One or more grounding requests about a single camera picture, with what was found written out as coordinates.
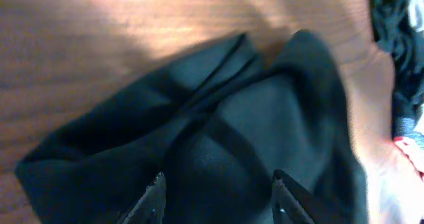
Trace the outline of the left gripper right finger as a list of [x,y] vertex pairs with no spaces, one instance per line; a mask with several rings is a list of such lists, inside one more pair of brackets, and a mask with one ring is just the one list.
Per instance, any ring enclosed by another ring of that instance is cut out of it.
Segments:
[[338,213],[314,197],[283,170],[275,170],[271,207],[274,224],[334,224]]

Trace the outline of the black logo shirt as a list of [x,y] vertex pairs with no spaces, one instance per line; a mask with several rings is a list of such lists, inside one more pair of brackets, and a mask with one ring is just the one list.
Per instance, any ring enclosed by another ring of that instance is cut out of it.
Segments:
[[283,170],[338,223],[366,223],[364,171],[326,44],[296,32],[270,68],[244,34],[146,74],[16,167],[43,223],[117,223],[159,172],[162,223],[273,223]]

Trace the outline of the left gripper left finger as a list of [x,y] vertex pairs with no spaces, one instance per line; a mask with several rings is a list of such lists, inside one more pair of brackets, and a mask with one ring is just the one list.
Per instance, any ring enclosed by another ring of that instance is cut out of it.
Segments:
[[143,196],[117,221],[117,224],[162,224],[166,207],[166,178],[159,172]]

